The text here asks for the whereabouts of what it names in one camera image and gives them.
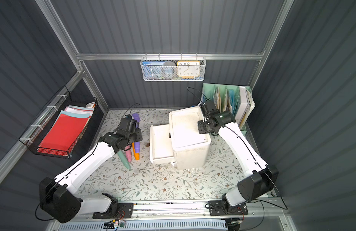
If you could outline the orange toy microphone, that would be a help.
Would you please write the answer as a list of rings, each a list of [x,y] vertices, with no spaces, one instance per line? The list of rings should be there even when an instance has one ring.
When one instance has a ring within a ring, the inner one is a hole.
[[[132,149],[133,149],[135,159],[139,160],[140,159],[140,156],[139,156],[140,144],[139,144],[139,142],[133,143]]]

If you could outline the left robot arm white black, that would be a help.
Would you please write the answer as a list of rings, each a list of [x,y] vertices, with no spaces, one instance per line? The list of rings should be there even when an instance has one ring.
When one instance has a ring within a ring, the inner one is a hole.
[[[60,223],[82,214],[92,214],[94,219],[115,218],[119,212],[118,200],[112,195],[102,193],[92,197],[76,193],[105,161],[140,141],[142,133],[139,121],[132,115],[123,116],[116,130],[100,137],[97,144],[75,164],[55,178],[46,177],[41,181],[37,207]]]

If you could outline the white plastic drawer cabinet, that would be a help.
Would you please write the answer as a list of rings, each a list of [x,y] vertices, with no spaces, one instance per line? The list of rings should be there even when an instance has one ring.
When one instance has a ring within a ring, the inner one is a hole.
[[[204,116],[200,107],[194,106],[169,113],[169,126],[173,153],[178,170],[200,168],[209,154],[211,137],[200,134],[198,122]]]

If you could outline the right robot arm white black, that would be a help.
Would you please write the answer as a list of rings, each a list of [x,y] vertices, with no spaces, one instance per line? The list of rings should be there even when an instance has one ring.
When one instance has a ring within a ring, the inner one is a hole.
[[[213,101],[199,105],[204,116],[197,122],[200,134],[215,133],[230,147],[240,163],[245,178],[222,196],[226,207],[235,207],[251,202],[276,187],[279,171],[268,165],[254,150],[242,134],[239,125],[228,111],[220,112]]]

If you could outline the pink toy microphone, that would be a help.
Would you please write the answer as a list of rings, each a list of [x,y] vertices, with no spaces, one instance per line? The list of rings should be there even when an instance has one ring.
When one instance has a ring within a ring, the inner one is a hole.
[[[125,155],[126,155],[126,158],[127,158],[128,162],[131,162],[131,161],[132,161],[131,148],[132,148],[132,146],[129,145],[129,146],[126,147],[126,149],[125,149]]]

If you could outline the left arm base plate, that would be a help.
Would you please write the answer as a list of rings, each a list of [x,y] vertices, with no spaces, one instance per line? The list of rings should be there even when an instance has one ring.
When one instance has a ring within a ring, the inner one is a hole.
[[[112,203],[106,212],[93,213],[93,219],[131,218],[133,203]]]

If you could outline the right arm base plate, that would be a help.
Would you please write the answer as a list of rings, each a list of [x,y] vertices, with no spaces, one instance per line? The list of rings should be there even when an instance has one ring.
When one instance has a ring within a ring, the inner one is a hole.
[[[246,204],[239,204],[231,207],[221,200],[209,201],[205,208],[209,210],[211,216],[244,216],[248,215]]]

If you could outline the purple toy microphone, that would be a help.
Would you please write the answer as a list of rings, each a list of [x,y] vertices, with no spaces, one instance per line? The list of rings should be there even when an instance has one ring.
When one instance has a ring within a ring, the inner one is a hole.
[[[139,114],[138,114],[138,113],[133,113],[133,114],[132,114],[132,117],[133,117],[134,120],[140,122],[140,117],[139,117]]]

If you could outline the mint green toy microphone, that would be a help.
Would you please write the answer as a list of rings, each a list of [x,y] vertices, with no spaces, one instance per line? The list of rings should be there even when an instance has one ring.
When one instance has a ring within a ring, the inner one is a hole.
[[[125,153],[123,152],[123,150],[119,150],[117,155],[119,156],[119,158],[120,158],[122,164],[125,166],[125,168],[131,169],[131,166],[130,166],[128,159],[127,159]]]

